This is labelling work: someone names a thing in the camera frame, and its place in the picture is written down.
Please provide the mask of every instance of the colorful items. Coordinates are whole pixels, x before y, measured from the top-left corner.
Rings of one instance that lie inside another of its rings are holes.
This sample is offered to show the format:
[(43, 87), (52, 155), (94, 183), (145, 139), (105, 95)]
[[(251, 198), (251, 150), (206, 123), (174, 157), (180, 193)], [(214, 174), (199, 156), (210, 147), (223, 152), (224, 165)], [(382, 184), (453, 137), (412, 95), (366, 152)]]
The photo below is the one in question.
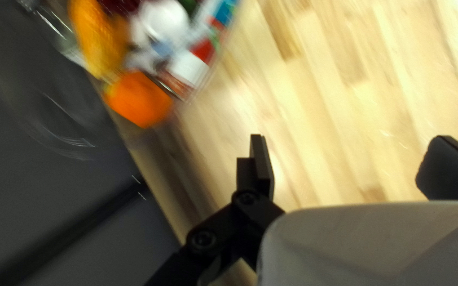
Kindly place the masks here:
[(86, 69), (110, 84), (107, 104), (143, 128), (167, 117), (173, 104), (168, 94), (186, 100), (200, 88), (237, 5), (237, 0), (69, 1)]
[(97, 0), (71, 0), (70, 19), (90, 74), (113, 77), (128, 51), (128, 23), (108, 16)]
[(164, 120), (173, 100), (140, 71), (124, 74), (108, 88), (105, 102), (118, 114), (142, 128)]

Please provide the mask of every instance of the wooden floor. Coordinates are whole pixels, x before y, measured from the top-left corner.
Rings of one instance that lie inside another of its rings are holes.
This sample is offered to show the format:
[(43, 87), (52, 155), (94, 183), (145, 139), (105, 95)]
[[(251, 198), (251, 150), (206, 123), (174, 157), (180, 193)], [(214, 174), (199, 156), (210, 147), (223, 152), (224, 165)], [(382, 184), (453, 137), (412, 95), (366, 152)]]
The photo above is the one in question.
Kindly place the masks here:
[(425, 200), (429, 141), (458, 140), (458, 0), (244, 0), (180, 130), (213, 208), (263, 134), (286, 211)]

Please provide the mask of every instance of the orange toy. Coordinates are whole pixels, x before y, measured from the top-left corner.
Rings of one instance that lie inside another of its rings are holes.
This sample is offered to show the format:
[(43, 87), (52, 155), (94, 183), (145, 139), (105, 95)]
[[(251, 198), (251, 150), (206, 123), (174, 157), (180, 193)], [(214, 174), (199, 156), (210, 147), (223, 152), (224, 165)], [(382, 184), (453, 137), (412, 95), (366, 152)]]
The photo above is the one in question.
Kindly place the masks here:
[(107, 16), (97, 0), (70, 0), (69, 14), (87, 70), (98, 79), (114, 77), (128, 50), (127, 21)]
[(145, 128), (164, 120), (173, 100), (140, 71), (124, 74), (105, 94), (105, 102), (124, 118)]

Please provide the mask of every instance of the black metal bracket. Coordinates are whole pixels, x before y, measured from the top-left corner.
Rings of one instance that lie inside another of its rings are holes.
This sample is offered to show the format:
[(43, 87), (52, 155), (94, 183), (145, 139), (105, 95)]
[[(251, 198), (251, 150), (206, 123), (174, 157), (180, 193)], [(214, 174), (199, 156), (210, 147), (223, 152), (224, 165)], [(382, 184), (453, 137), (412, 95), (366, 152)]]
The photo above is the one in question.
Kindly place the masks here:
[(272, 202), (274, 178), (266, 140), (251, 135), (250, 156), (237, 159), (231, 203), (194, 227), (186, 244), (145, 286), (205, 286), (239, 258), (253, 270), (266, 228), (284, 211)]

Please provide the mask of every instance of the white object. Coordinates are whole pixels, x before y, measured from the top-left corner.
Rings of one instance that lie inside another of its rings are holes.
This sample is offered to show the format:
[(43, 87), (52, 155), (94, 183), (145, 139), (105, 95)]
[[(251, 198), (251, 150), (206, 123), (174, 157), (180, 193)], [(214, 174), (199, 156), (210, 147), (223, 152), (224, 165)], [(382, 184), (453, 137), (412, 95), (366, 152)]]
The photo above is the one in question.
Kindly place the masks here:
[(200, 86), (209, 69), (205, 62), (189, 50), (177, 52), (168, 66), (171, 75), (193, 88)]
[(259, 255), (258, 286), (458, 285), (458, 202), (292, 212)]
[(130, 21), (130, 36), (132, 43), (134, 43), (140, 49), (149, 48), (149, 36), (144, 28), (143, 22), (141, 21), (140, 16), (131, 15), (129, 17)]
[(139, 17), (143, 28), (154, 40), (172, 42), (176, 47), (185, 41), (189, 18), (178, 1), (146, 1), (139, 9)]

